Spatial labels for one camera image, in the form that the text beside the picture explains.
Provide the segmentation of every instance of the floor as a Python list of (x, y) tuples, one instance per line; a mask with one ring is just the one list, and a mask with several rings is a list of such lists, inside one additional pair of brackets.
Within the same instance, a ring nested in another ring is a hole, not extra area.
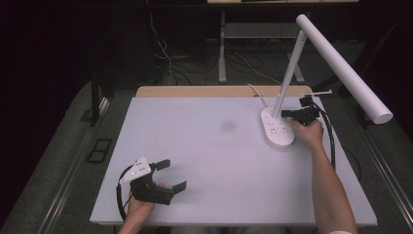
[[(334, 43), (348, 63), (357, 58), (363, 46), (355, 41)], [(226, 85), (277, 85), (288, 63), (286, 52), (292, 47), (293, 41), (289, 40), (228, 41)], [(158, 85), (221, 85), (216, 41), (208, 40), (206, 48), (203, 58), (169, 51), (173, 64), (169, 69), (169, 60), (162, 59), (163, 80)], [(333, 74), (311, 43), (306, 45), (299, 66), (305, 85), (310, 87)], [(390, 189), (392, 185), (384, 179), (386, 175), (378, 169), (375, 158), (381, 154), (380, 160), (388, 164), (402, 192), (411, 198), (413, 144), (394, 120), (383, 126), (362, 127), (356, 118), (357, 105), (352, 98), (337, 94), (340, 87), (340, 82), (326, 87), (334, 94), (321, 100), (378, 218), (378, 226), (361, 227), (359, 233), (412, 233), (402, 205), (394, 198), (397, 193)], [(89, 218), (135, 90), (118, 90), (114, 97), (105, 98), (94, 127), (82, 121), (91, 109), (90, 90), (88, 84), (74, 98), (1, 233), (116, 233), (116, 227), (94, 224)], [(86, 158), (99, 138), (112, 139), (107, 156), (101, 164), (88, 163)], [(289, 227), (289, 231), (310, 234), (315, 233), (315, 228)]]

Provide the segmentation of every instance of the dark background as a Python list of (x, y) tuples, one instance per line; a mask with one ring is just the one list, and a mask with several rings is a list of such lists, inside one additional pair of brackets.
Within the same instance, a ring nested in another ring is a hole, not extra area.
[[(188, 1), (172, 0), (179, 5)], [(204, 4), (203, 1), (190, 3)], [(278, 20), (294, 19), (289, 8)], [(259, 20), (273, 20), (274, 10)], [(354, 68), (394, 112), (413, 138), (412, 43), (409, 1), (364, 0), (352, 7), (323, 5), (312, 9), (312, 21), (331, 40), (366, 41)], [(1, 175), (0, 225), (40, 160), (71, 100), (99, 76), (107, 96), (122, 88), (156, 84), (160, 79), (152, 57), (153, 35), (147, 13), (96, 10), (74, 1), (11, 1), (0, 3)], [(229, 17), (253, 20), (256, 14), (233, 11)], [(200, 45), (217, 38), (218, 11), (159, 12), (160, 32), (174, 47), (202, 55)], [(133, 76), (145, 74), (145, 80)]]

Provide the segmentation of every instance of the finger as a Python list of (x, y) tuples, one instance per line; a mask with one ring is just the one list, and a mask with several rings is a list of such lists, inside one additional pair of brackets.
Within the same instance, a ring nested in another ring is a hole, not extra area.
[(290, 120), (290, 123), (292, 124), (292, 126), (294, 126), (297, 129), (301, 126), (300, 122), (298, 122), (294, 119)]
[(307, 125), (306, 127), (310, 127), (312, 125), (314, 125), (317, 122), (317, 119), (314, 119), (309, 125)]
[(165, 184), (164, 184), (164, 183), (158, 183), (158, 185), (157, 185), (156, 182), (154, 182), (154, 184), (155, 184), (156, 186), (158, 186), (158, 187), (165, 187)]

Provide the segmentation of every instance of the stain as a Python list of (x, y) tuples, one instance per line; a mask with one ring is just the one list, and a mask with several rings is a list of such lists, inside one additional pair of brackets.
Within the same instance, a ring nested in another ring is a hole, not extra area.
[(224, 122), (221, 123), (220, 125), (220, 130), (221, 132), (233, 132), (237, 128), (237, 125), (234, 123), (234, 121), (231, 120), (224, 120)]

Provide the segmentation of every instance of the white plastic device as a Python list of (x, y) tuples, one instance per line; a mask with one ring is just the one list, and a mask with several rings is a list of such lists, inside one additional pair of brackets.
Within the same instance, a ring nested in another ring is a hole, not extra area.
[(273, 109), (267, 107), (261, 112), (265, 140), (273, 148), (286, 148), (294, 141), (294, 132), (287, 120), (271, 116)]
[(300, 15), (297, 18), (297, 23), (301, 30), (298, 33), (295, 42), (294, 50), (289, 60), (288, 68), (282, 81), (280, 95), (277, 98), (273, 108), (271, 117), (268, 118), (269, 109), (266, 108), (261, 112), (261, 123), (264, 130), (264, 136), (268, 144), (274, 148), (288, 147), (294, 139), (293, 131), (275, 131), (272, 130), (270, 122), (276, 126), (280, 125), (283, 128), (290, 129), (291, 126), (281, 116), (282, 102), (285, 98), (286, 91), (297, 66), (303, 47), (307, 37), (312, 41), (321, 56), (330, 65), (331, 69), (340, 78), (346, 88), (350, 91), (353, 97), (357, 100), (365, 113), (375, 124), (384, 124), (393, 118), (393, 114), (386, 105), (370, 90), (370, 88), (362, 81), (356, 72), (349, 64), (340, 56), (340, 54), (331, 46), (331, 44), (322, 36), (319, 30), (310, 22), (305, 15)]
[(119, 180), (121, 184), (132, 181), (136, 178), (148, 175), (151, 173), (151, 167), (149, 167), (146, 158), (142, 157), (137, 160), (133, 166), (124, 174), (124, 176)]

